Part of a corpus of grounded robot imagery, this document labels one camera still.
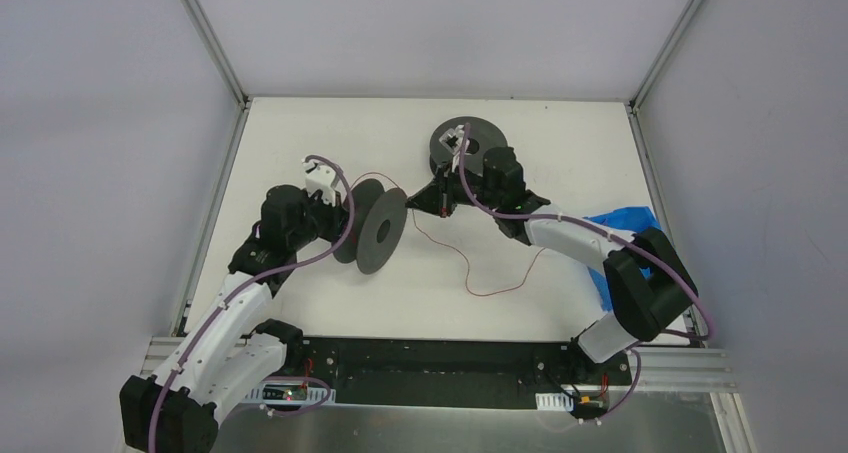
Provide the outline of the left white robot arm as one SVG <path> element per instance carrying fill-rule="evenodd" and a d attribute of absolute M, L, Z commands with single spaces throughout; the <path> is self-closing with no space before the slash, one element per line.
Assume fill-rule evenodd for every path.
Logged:
<path fill-rule="evenodd" d="M 143 452 L 208 452 L 221 424 L 262 379 L 297 375 L 305 363 L 300 329 L 264 320 L 233 354 L 293 271 L 309 265 L 299 250 L 329 242 L 317 262 L 339 249 L 364 219 L 365 202 L 349 190 L 271 188 L 260 218 L 235 251 L 215 301 L 180 345 L 146 377 L 130 377 L 119 393 L 124 442 Z"/>

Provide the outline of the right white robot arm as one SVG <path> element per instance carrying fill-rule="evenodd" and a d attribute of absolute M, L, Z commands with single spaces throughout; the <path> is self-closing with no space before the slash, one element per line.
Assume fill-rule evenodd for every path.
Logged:
<path fill-rule="evenodd" d="M 669 238 L 648 227 L 639 232 L 605 226 L 564 213 L 526 185 L 510 147 L 489 149 L 482 170 L 471 173 L 465 156 L 440 166 L 431 182 L 407 201 L 409 208 L 439 217 L 460 204 L 495 219 L 508 238 L 576 260 L 602 274 L 612 309 L 573 339 L 569 373 L 583 383 L 607 370 L 612 356 L 665 334 L 686 309 L 697 305 L 694 283 Z"/>

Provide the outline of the black cable spool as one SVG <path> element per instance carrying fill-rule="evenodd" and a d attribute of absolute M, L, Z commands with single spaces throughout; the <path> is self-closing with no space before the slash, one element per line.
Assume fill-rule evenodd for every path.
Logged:
<path fill-rule="evenodd" d="M 471 128 L 471 140 L 467 148 L 465 160 L 466 169 L 474 175 L 481 176 L 483 172 L 483 157 L 485 151 L 492 147 L 506 147 L 507 139 L 503 132 L 488 120 L 474 116 L 454 117 L 441 123 L 431 134 L 429 140 L 429 166 L 435 173 L 437 168 L 452 159 L 451 152 L 441 143 L 440 138 L 450 128 L 462 128 L 468 123 Z"/>

